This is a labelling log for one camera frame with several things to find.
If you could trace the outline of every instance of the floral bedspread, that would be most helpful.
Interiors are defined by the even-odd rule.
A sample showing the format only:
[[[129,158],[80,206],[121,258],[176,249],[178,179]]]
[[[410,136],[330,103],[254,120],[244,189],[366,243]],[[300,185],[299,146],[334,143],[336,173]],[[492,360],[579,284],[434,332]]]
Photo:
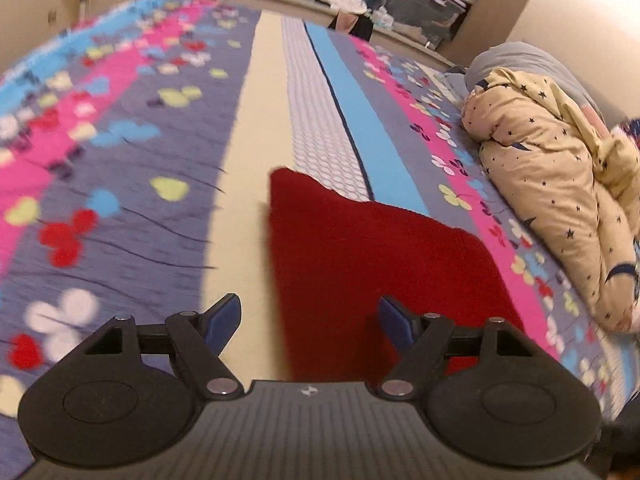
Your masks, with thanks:
[[[447,97],[416,62],[211,0],[123,4],[5,73],[0,478],[31,460],[24,389],[115,314],[161,322],[237,292],[250,309],[226,358],[278,377],[263,222],[277,166],[478,236],[527,333],[619,413],[638,387],[633,338],[591,322]]]

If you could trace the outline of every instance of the cream stripe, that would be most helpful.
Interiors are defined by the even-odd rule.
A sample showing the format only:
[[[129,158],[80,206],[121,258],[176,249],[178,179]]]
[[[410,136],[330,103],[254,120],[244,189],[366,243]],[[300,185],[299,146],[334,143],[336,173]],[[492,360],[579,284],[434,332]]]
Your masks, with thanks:
[[[211,216],[202,307],[227,292],[242,301],[242,323],[223,352],[231,371],[252,379],[283,379],[287,370],[267,245],[269,172],[293,167],[287,69],[279,14],[262,12],[226,149]]]

